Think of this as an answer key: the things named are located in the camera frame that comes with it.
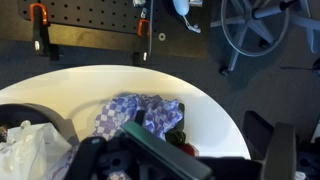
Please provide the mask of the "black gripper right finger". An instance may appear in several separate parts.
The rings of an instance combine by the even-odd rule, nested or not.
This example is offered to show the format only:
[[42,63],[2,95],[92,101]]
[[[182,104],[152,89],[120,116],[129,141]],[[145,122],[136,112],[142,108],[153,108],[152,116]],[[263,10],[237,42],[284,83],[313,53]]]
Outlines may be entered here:
[[297,148],[295,127],[277,122],[270,125],[254,111],[247,111],[243,134],[262,157],[261,180],[294,180]]

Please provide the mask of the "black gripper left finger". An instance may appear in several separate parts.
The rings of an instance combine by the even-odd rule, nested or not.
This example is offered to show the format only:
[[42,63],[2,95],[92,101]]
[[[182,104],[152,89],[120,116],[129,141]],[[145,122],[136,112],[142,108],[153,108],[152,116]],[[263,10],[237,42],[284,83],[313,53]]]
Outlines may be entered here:
[[65,180],[108,180],[115,173],[130,180],[213,179],[208,166],[135,122],[122,125],[111,140],[84,139]]

